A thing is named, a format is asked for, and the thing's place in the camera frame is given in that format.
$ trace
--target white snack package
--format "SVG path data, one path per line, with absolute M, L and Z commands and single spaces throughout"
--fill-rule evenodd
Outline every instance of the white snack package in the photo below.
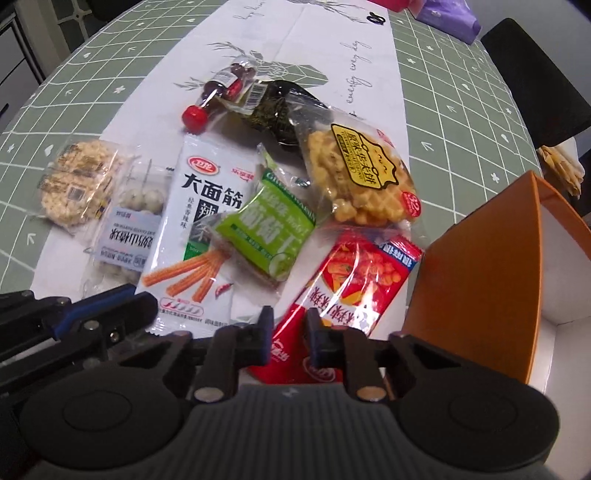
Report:
M 93 243 L 82 280 L 83 298 L 125 283 L 138 284 L 160 225 L 173 170 L 143 158 L 131 164 Z
M 168 203 L 154 237 L 137 293 L 158 300 L 149 331 L 167 335 L 188 330 L 194 338 L 229 325 L 235 267 L 209 247 L 206 238 L 189 241 L 191 226 L 217 213 L 240 209 L 250 197 L 255 151 L 187 134 L 178 158 Z

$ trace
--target plastic bottle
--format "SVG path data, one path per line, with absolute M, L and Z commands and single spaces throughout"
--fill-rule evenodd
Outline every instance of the plastic bottle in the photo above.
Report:
M 199 134 L 213 114 L 222 108 L 218 98 L 233 101 L 240 95 L 244 86 L 256 75 L 256 61 L 241 55 L 232 60 L 232 64 L 217 72 L 203 85 L 198 103 L 187 107 L 183 112 L 183 123 L 192 134 Z

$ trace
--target orange box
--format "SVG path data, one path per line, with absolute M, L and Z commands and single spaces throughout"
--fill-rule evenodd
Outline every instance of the orange box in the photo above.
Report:
M 527 172 L 427 249 L 403 327 L 544 392 L 565 480 L 591 470 L 590 259 L 589 228 Z

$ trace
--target red snack package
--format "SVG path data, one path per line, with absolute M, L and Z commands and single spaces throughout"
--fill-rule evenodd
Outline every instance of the red snack package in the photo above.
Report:
M 312 279 L 275 328 L 271 362 L 251 367 L 269 384 L 341 381 L 333 368 L 314 368 L 306 311 L 318 308 L 325 325 L 347 325 L 369 335 L 423 253 L 402 235 L 376 245 L 359 233 L 341 234 Z

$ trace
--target packaged snack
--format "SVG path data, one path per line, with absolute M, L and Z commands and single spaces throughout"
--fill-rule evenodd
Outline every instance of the packaged snack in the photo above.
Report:
M 304 97 L 288 97 L 313 185 L 345 225 L 384 228 L 414 221 L 421 203 L 410 174 L 388 137 L 345 112 L 326 110 Z
M 103 218 L 82 281 L 82 297 L 138 284 L 158 231 L 173 168 L 133 162 Z
M 369 335 L 421 255 L 401 235 L 377 245 L 358 232 L 342 233 L 275 328 L 271 362 L 251 372 L 271 384 L 341 381 L 340 371 L 310 364 L 307 309 L 317 308 L 327 326 L 346 325 Z
M 234 101 L 240 97 L 256 75 L 256 60 L 240 55 L 229 67 L 217 72 L 203 85 L 200 99 L 183 112 L 183 123 L 192 134 L 201 133 L 212 115 L 222 108 L 220 100 Z
M 259 152 L 268 155 L 262 145 Z M 282 282 L 315 226 L 316 214 L 264 166 L 254 196 L 213 230 L 265 277 Z
M 68 142 L 49 162 L 39 182 L 43 215 L 70 233 L 99 219 L 128 156 L 118 145 L 96 138 Z
M 243 206 L 251 196 L 255 165 L 254 152 L 218 144 L 207 134 L 185 136 L 163 219 L 138 284 L 138 292 L 149 291 L 160 304 L 152 333 L 189 330 L 201 338 L 228 325 L 232 264 L 226 262 L 227 255 L 210 249 L 207 237 L 189 237 L 195 222 Z
M 299 152 L 296 132 L 288 118 L 288 95 L 304 96 L 312 104 L 326 109 L 310 92 L 286 80 L 255 80 L 238 103 L 223 103 L 230 111 L 240 114 L 250 127 L 259 131 L 269 130 L 283 148 Z

